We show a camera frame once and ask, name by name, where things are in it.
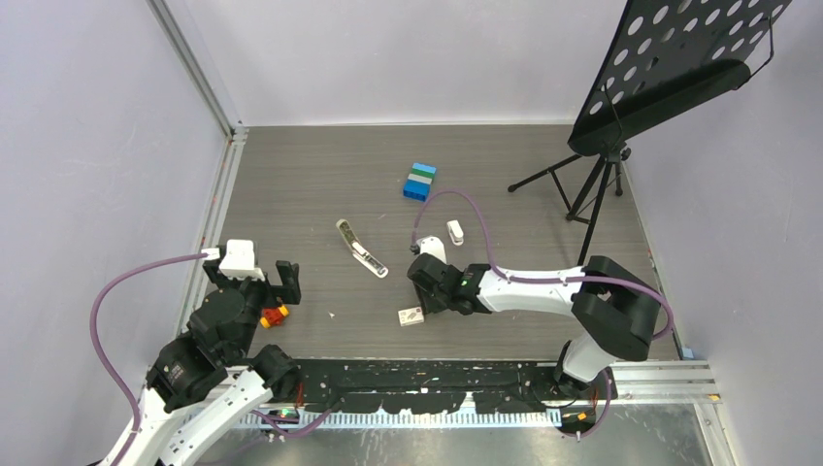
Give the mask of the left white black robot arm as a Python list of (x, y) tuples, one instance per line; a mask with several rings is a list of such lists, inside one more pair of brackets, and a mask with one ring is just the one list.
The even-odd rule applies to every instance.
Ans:
[(189, 317), (182, 331), (159, 352), (135, 396), (102, 348), (97, 316), (113, 288), (140, 273), (185, 261), (159, 260), (107, 283), (92, 305), (89, 333), (98, 358), (126, 395), (132, 418), (104, 465), (193, 465), (236, 421), (264, 402), (296, 394), (298, 365), (276, 345), (256, 355), (249, 349), (268, 310), (302, 299), (298, 264), (276, 263), (273, 284), (255, 258), (233, 261), (224, 248), (202, 250), (197, 258), (217, 289)]

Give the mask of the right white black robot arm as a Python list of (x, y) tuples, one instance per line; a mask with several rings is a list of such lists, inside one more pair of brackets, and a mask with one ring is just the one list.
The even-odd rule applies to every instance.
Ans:
[(605, 256), (566, 270), (521, 272), (486, 263), (460, 270), (421, 253), (407, 277), (426, 314), (527, 311), (574, 318), (583, 332), (564, 345), (553, 372), (557, 391), (572, 399), (613, 362), (648, 358), (661, 309), (643, 281)]

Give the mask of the olive green white stapler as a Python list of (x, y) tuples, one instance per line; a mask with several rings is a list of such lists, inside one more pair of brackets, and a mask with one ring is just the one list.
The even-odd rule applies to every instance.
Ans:
[(336, 227), (348, 246), (351, 255), (376, 277), (384, 279), (388, 275), (388, 268), (365, 249), (352, 230), (349, 222), (341, 218), (336, 222)]

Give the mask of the white staples box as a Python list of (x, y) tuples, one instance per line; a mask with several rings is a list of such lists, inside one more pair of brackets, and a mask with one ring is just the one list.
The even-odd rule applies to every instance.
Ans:
[(397, 315), (401, 327), (416, 325), (425, 321), (424, 312), (420, 307), (401, 310)]

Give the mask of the small white stapler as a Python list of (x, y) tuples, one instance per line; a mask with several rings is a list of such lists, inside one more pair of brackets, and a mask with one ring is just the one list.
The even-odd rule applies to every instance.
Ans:
[(450, 220), (446, 223), (446, 228), (452, 244), (462, 246), (465, 242), (465, 233), (460, 222), (456, 219)]

